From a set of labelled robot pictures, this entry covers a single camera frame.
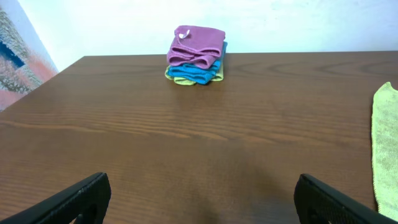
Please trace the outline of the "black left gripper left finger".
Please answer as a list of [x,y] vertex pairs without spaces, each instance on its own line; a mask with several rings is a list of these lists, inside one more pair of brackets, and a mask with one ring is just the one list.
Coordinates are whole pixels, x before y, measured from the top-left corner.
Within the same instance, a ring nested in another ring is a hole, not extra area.
[[95,173],[1,224],[102,224],[111,199],[106,173]]

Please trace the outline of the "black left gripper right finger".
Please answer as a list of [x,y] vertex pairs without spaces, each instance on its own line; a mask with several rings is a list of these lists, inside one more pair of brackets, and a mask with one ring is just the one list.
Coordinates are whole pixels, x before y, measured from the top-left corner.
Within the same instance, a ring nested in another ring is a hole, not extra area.
[[301,224],[397,224],[309,174],[301,174],[294,190]]

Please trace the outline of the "light green cloth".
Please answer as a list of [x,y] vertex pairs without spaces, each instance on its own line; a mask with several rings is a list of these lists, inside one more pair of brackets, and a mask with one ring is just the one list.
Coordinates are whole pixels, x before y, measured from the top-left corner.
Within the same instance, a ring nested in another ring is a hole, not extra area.
[[387,82],[373,97],[373,188],[378,212],[397,220],[397,90]]

